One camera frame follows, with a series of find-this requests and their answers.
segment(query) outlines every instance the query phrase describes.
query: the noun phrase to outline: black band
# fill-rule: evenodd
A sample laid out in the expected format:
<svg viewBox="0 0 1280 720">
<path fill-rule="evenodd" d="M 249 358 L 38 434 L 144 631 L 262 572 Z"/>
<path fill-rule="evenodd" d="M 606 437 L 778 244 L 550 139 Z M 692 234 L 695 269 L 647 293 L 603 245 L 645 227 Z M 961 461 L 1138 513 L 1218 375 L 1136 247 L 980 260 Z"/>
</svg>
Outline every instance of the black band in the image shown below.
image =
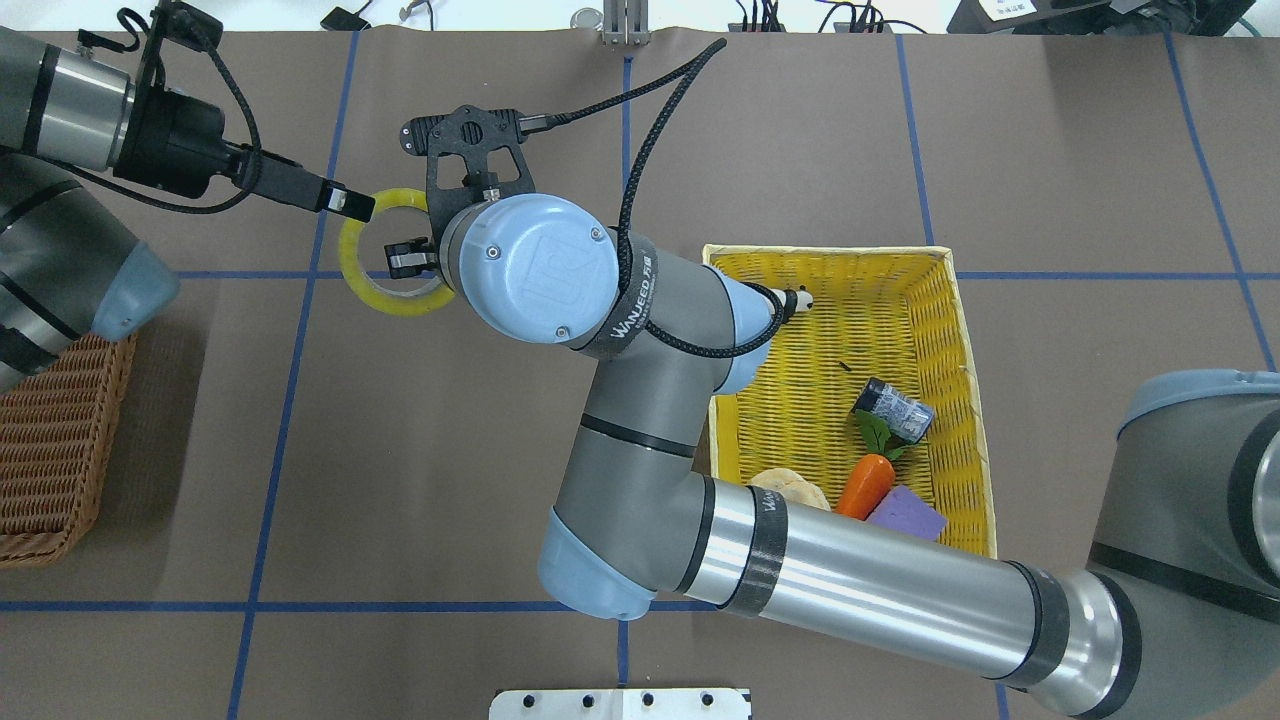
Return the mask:
<svg viewBox="0 0 1280 720">
<path fill-rule="evenodd" d="M 791 322 L 791 315 L 796 314 L 796 305 L 800 302 L 800 293 L 787 288 L 782 291 L 785 300 L 782 301 L 782 322 Z"/>
<path fill-rule="evenodd" d="M 1280 625 L 1280 597 L 1261 593 L 1252 588 L 1210 578 L 1199 573 L 1152 560 L 1142 555 L 1093 543 L 1089 561 L 1103 568 L 1119 570 L 1126 575 L 1155 583 L 1165 589 L 1194 597 L 1219 607 L 1225 607 L 1249 618 L 1257 618 Z"/>
<path fill-rule="evenodd" d="M 712 519 L 716 518 L 716 480 L 703 475 L 703 519 L 698 524 L 698 542 L 694 543 L 694 555 L 685 568 L 685 577 L 680 579 L 676 592 L 685 593 L 698 578 L 698 569 L 703 566 L 703 557 L 707 556 L 707 542 L 712 537 Z"/>
<path fill-rule="evenodd" d="M 31 197 L 27 197 L 22 202 L 18 202 L 13 208 L 10 208 L 9 211 L 6 211 L 4 215 L 0 215 L 0 234 L 4 234 L 5 231 L 15 225 L 18 220 L 20 220 L 22 217 L 26 215 L 27 213 L 31 213 L 32 210 L 40 208 L 45 202 L 49 202 L 54 197 L 58 197 L 64 192 L 76 190 L 79 186 L 81 184 L 73 179 L 55 182 L 54 184 L 45 187 L 40 192 L 36 192 Z"/>
<path fill-rule="evenodd" d="M 634 430 L 631 428 L 623 428 L 622 425 L 614 425 L 608 420 L 602 420 L 593 415 L 582 414 L 582 427 L 589 430 L 595 430 L 603 436 L 609 436 L 613 439 L 621 439 L 622 442 L 630 442 L 631 445 L 639 445 L 641 447 L 648 447 L 649 450 L 657 450 L 658 452 L 666 452 L 667 455 L 678 455 L 681 457 L 692 457 L 698 447 L 692 445 L 681 445 L 669 439 L 663 439 L 657 436 L 650 436 L 641 433 L 640 430 Z"/>
<path fill-rule="evenodd" d="M 749 487 L 755 497 L 751 550 L 737 588 L 719 609 L 754 618 L 769 603 L 782 571 L 782 559 L 787 553 L 787 501 L 776 491 Z"/>
<path fill-rule="evenodd" d="M 607 360 L 621 355 L 649 322 L 658 284 L 658 250 L 648 238 L 632 234 L 631 256 L 631 278 L 626 290 L 613 302 L 595 337 L 579 350 L 588 357 Z"/>
<path fill-rule="evenodd" d="M 1129 701 L 1129 693 L 1138 682 L 1138 671 L 1142 670 L 1142 625 L 1138 623 L 1138 612 L 1133 609 L 1133 602 L 1124 589 L 1111 578 L 1093 573 L 1093 577 L 1107 588 L 1111 602 L 1115 603 L 1116 615 L 1120 618 L 1120 667 L 1116 678 L 1111 682 L 1102 702 L 1094 705 L 1087 712 L 1074 715 L 1082 720 L 1101 720 L 1116 710 L 1124 707 Z"/>
<path fill-rule="evenodd" d="M 1071 634 L 1071 611 L 1066 602 L 1066 591 L 1057 578 L 1039 568 L 1028 568 L 1020 562 L 1009 561 L 1027 578 L 1032 598 L 1036 603 L 1036 632 L 1032 644 L 1021 665 L 1000 680 L 1011 688 L 1029 688 L 1048 678 L 1066 655 L 1066 641 Z"/>
<path fill-rule="evenodd" d="M 1231 477 L 1226 484 L 1226 518 L 1235 544 L 1249 568 L 1275 588 L 1280 588 L 1280 577 L 1262 553 L 1257 528 L 1253 525 L 1253 491 L 1258 480 L 1258 464 L 1277 432 L 1280 432 L 1280 410 L 1263 418 L 1245 438 L 1240 452 L 1235 456 L 1235 465 L 1231 466 Z"/>
<path fill-rule="evenodd" d="M 28 295 L 27 291 L 22 290 L 22 287 L 18 286 L 18 283 L 13 282 L 13 278 L 10 278 L 4 273 L 0 273 L 0 287 L 8 290 L 9 295 L 22 301 L 22 304 L 26 305 L 28 310 L 31 310 L 36 315 L 40 315 L 41 320 L 49 323 L 51 328 L 61 333 L 61 336 L 65 337 L 67 340 L 74 342 L 76 340 L 79 338 L 81 333 L 72 329 L 72 327 L 64 323 L 61 318 L 54 315 L 54 313 L 49 307 L 41 305 L 40 301 Z"/>
<path fill-rule="evenodd" d="M 22 151 L 36 152 L 40 145 L 40 127 L 45 122 L 45 108 L 49 106 L 49 91 L 54 87 L 54 74 L 58 72 L 58 55 L 61 49 L 45 46 L 45 56 L 40 60 L 40 74 L 36 76 L 36 91 L 31 94 L 31 110 L 27 111 L 27 128 L 22 133 Z"/>
<path fill-rule="evenodd" d="M 24 375 L 44 373 L 58 361 L 58 356 L 31 342 L 14 328 L 0 325 L 0 363 Z"/>
</svg>

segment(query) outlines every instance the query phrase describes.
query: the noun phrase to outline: toy carrot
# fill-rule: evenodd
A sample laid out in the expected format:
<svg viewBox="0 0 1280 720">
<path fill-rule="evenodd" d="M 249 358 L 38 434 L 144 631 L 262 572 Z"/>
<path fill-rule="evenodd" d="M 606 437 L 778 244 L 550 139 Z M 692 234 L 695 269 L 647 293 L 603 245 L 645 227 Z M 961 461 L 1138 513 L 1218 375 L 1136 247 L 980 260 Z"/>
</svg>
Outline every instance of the toy carrot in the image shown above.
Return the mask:
<svg viewBox="0 0 1280 720">
<path fill-rule="evenodd" d="M 893 480 L 897 477 L 893 471 L 893 460 L 901 457 L 911 446 L 886 450 L 892 437 L 888 424 L 865 410 L 855 410 L 854 418 L 863 439 L 867 441 L 867 455 L 849 473 L 849 482 L 840 496 L 840 502 L 836 503 L 836 512 L 865 520 L 888 491 L 893 489 Z"/>
</svg>

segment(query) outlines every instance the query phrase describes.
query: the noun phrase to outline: orange carrot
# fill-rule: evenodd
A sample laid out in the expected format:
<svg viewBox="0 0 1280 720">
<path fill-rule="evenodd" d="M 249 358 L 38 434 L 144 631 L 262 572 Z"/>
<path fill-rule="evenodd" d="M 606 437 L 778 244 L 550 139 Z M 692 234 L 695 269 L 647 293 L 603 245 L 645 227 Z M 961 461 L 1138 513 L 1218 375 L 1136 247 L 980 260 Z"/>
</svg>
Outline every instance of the orange carrot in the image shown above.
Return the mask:
<svg viewBox="0 0 1280 720">
<path fill-rule="evenodd" d="M 895 475 L 888 457 L 876 452 L 864 455 L 849 473 L 849 483 L 836 503 L 836 512 L 865 520 L 888 491 L 893 489 Z"/>
</svg>

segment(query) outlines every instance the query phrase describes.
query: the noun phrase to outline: blue tape line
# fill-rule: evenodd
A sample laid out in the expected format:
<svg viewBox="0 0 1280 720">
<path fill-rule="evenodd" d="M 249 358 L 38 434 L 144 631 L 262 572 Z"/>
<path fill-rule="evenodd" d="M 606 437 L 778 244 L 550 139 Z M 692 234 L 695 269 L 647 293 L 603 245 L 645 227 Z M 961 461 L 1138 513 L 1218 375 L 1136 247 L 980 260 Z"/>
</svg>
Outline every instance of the blue tape line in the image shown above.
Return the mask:
<svg viewBox="0 0 1280 720">
<path fill-rule="evenodd" d="M 1000 683 L 996 683 L 996 715 L 1000 720 L 1009 720 L 1009 693 Z"/>
<path fill-rule="evenodd" d="M 929 213 L 929 192 L 924 186 L 924 161 L 920 160 L 920 136 L 915 132 L 915 104 L 911 102 L 911 76 L 906 70 L 906 46 L 901 35 L 893 36 L 897 45 L 897 69 L 902 78 L 902 104 L 906 106 L 906 132 L 911 137 L 911 163 L 915 164 L 915 192 L 920 196 L 920 218 L 924 222 L 924 245 L 933 242 L 933 215 Z"/>
<path fill-rule="evenodd" d="M 700 600 L 655 600 L 649 603 L 653 612 L 716 612 L 718 607 Z"/>
<path fill-rule="evenodd" d="M 387 270 L 365 273 L 379 281 L 390 279 Z M 177 275 L 184 281 L 340 281 L 340 270 L 179 270 Z M 435 273 L 422 273 L 422 279 L 435 277 Z"/>
<path fill-rule="evenodd" d="M 259 602 L 257 612 L 332 612 L 332 614 L 498 614 L 498 612 L 572 612 L 556 601 L 494 602 Z"/>
<path fill-rule="evenodd" d="M 631 678 L 631 623 L 618 620 L 618 687 L 627 687 Z"/>
<path fill-rule="evenodd" d="M 351 78 L 356 70 L 356 50 L 360 47 L 360 33 L 351 33 L 351 46 L 347 50 L 347 68 L 342 78 L 342 95 L 338 99 L 338 117 L 333 127 L 333 141 L 329 145 L 329 165 L 326 177 L 333 177 L 338 167 L 338 152 L 342 145 L 342 129 L 347 117 L 347 101 L 351 97 Z M 298 372 L 302 366 L 302 348 L 306 345 L 307 324 L 311 319 L 311 301 L 315 297 L 316 274 L 320 269 L 320 250 L 324 246 L 325 220 L 329 214 L 321 211 L 316 219 L 315 240 L 311 243 L 311 261 L 307 265 L 307 284 L 302 292 L 302 311 L 298 315 L 298 329 L 293 338 L 293 360 L 289 364 L 289 379 L 284 388 L 284 406 L 280 410 L 280 429 L 275 439 L 275 456 L 271 460 L 271 477 L 266 486 L 266 502 L 262 506 L 262 524 L 257 536 L 257 552 L 253 556 L 253 575 L 248 587 L 248 607 L 244 610 L 244 625 L 241 629 L 241 644 L 236 656 L 236 675 L 232 679 L 230 700 L 227 703 L 227 720 L 239 715 L 241 694 L 244 691 L 244 671 L 248 667 L 248 650 L 253 639 L 255 603 L 262 588 L 262 568 L 266 565 L 266 547 L 271 537 L 271 519 L 275 516 L 275 496 L 280 487 L 280 469 L 284 465 L 284 447 L 289 439 L 289 420 L 293 418 L 293 398 L 298 389 Z"/>
<path fill-rule="evenodd" d="M 1222 240 L 1226 242 L 1226 251 L 1231 256 L 1231 266 L 1235 268 L 1236 278 L 1240 282 L 1240 293 L 1244 296 L 1244 305 L 1249 310 L 1249 320 L 1253 323 L 1253 333 L 1258 337 L 1258 347 L 1262 350 L 1262 359 L 1267 369 L 1276 370 L 1275 356 L 1271 355 L 1271 343 L 1267 342 L 1266 329 L 1262 327 L 1262 318 L 1258 307 L 1253 302 L 1253 292 L 1249 291 L 1249 281 L 1244 274 L 1244 265 L 1240 263 L 1240 252 L 1235 247 L 1235 238 L 1231 236 L 1231 227 L 1226 222 L 1226 211 L 1222 209 L 1222 199 L 1217 193 L 1217 183 L 1213 182 L 1213 173 L 1208 169 L 1208 160 L 1204 158 L 1204 149 L 1201 146 L 1199 132 L 1196 129 L 1196 118 L 1192 117 L 1192 105 L 1187 99 L 1187 86 L 1183 83 L 1183 70 L 1178 64 L 1178 53 L 1174 50 L 1174 37 L 1165 33 L 1165 50 L 1169 51 L 1169 67 L 1174 72 L 1174 85 L 1178 86 L 1178 100 L 1183 105 L 1183 118 L 1187 120 L 1187 132 L 1192 138 L 1192 149 L 1196 150 L 1196 160 L 1199 163 L 1201 174 L 1204 176 L 1204 186 L 1208 188 L 1208 197 L 1213 202 L 1213 213 L 1217 215 L 1217 225 L 1222 231 Z"/>
<path fill-rule="evenodd" d="M 956 272 L 963 281 L 1236 281 L 1235 273 L 1110 273 L 1053 270 L 968 270 Z"/>
<path fill-rule="evenodd" d="M 0 612 L 333 612 L 333 614 L 498 614 L 572 612 L 552 600 L 530 601 L 145 601 L 145 600 L 6 600 Z M 698 600 L 664 600 L 649 605 L 652 612 L 714 612 L 716 606 Z"/>
<path fill-rule="evenodd" d="M 631 61 L 634 58 L 622 58 L 622 92 L 631 90 Z M 631 101 L 622 104 L 622 190 L 626 191 L 627 181 L 631 179 Z"/>
<path fill-rule="evenodd" d="M 0 612 L 244 612 L 246 602 L 8 600 Z"/>
<path fill-rule="evenodd" d="M 184 281 L 305 281 L 311 277 L 306 270 L 178 270 L 178 278 Z"/>
</svg>

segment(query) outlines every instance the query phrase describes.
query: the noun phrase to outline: tape roll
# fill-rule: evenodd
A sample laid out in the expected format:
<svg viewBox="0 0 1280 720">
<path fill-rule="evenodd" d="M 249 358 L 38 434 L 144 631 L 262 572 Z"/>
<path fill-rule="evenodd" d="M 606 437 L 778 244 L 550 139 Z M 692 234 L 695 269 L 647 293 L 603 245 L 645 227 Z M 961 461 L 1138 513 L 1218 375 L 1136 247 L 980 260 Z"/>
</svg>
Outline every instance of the tape roll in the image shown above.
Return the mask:
<svg viewBox="0 0 1280 720">
<path fill-rule="evenodd" d="M 408 187 L 393 187 L 374 193 L 375 218 L 392 208 L 416 208 L 426 213 L 426 193 Z M 342 269 L 342 277 L 347 281 L 347 287 L 365 305 L 388 315 L 412 318 L 439 310 L 453 300 L 453 291 L 439 275 L 411 291 L 388 290 L 375 283 L 360 264 L 360 234 L 365 232 L 365 224 L 348 219 L 338 236 L 338 266 Z"/>
</svg>

